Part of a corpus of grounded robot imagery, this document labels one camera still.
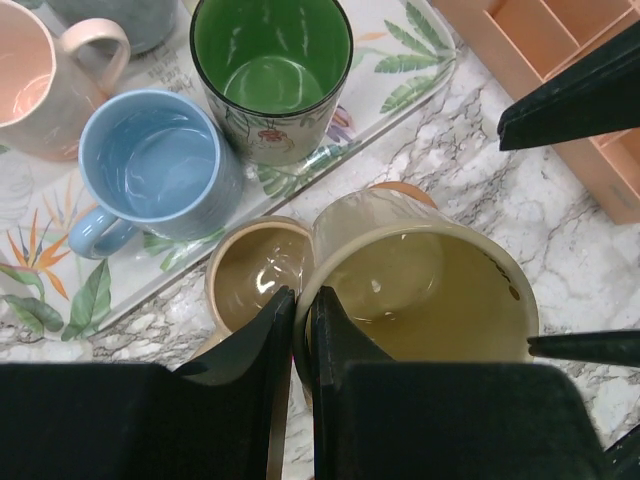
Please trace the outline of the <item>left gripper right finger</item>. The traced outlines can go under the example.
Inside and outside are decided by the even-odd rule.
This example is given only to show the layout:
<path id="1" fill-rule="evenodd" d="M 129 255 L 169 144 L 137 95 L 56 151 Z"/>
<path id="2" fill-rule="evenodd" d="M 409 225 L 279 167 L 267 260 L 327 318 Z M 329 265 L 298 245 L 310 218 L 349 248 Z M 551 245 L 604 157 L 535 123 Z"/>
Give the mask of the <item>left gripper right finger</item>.
<path id="1" fill-rule="evenodd" d="M 606 479 L 574 384 L 531 363 L 399 362 L 346 316 L 311 307 L 319 479 Z"/>

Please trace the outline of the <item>yellow mug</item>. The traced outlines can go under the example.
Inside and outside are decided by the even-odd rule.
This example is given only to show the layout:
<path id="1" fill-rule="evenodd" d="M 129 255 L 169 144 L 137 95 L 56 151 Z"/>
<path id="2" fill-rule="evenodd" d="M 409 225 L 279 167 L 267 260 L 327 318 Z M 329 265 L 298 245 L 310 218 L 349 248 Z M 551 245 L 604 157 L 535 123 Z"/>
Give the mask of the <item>yellow mug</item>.
<path id="1" fill-rule="evenodd" d="M 500 245 L 405 194 L 379 188 L 329 204 L 311 227 L 293 352 L 312 390 L 311 305 L 332 288 L 347 317 L 400 361 L 527 362 L 539 313 Z"/>

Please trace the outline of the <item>tan brown mug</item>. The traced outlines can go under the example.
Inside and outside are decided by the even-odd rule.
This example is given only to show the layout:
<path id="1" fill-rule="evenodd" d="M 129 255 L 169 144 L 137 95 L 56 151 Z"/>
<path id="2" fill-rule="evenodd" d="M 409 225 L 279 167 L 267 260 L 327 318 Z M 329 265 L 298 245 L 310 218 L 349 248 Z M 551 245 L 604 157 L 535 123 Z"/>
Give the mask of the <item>tan brown mug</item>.
<path id="1" fill-rule="evenodd" d="M 237 332 L 283 286 L 299 294 L 311 268 L 305 264 L 308 228 L 284 216 L 263 216 L 220 240 L 205 274 L 205 296 L 215 331 L 191 358 L 187 372 L 203 371 L 199 358 Z"/>

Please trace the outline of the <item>pink mug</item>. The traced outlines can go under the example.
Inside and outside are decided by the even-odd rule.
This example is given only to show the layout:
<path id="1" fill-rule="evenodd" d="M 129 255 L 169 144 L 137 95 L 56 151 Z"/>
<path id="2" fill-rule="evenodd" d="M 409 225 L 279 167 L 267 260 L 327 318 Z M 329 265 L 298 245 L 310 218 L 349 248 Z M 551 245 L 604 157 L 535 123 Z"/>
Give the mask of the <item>pink mug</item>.
<path id="1" fill-rule="evenodd" d="M 116 51 L 94 78 L 77 54 L 97 40 L 113 40 Z M 1 144 L 41 159 L 75 159 L 87 121 L 114 91 L 130 55 L 124 30 L 112 20 L 83 20 L 55 37 L 31 10 L 3 1 Z"/>

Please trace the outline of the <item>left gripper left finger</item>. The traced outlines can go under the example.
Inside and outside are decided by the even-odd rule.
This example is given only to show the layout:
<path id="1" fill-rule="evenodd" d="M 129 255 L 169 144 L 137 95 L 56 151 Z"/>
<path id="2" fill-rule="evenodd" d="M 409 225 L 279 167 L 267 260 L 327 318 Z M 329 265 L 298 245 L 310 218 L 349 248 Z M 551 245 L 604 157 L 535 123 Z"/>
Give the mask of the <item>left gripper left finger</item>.
<path id="1" fill-rule="evenodd" d="M 295 294 L 175 370 L 156 363 L 1 368 L 5 479 L 277 479 Z"/>

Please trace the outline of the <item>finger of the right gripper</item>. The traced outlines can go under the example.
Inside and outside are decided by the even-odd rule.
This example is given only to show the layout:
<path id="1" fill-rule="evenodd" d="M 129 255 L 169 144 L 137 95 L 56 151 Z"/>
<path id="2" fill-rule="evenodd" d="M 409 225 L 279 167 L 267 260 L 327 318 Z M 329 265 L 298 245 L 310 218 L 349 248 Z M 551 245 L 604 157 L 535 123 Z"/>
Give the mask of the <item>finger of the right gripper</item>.
<path id="1" fill-rule="evenodd" d="M 529 354 L 534 357 L 631 368 L 640 366 L 638 329 L 533 336 L 527 343 Z"/>
<path id="2" fill-rule="evenodd" d="M 639 126 L 639 31 L 626 29 L 501 115 L 499 149 L 554 145 Z"/>

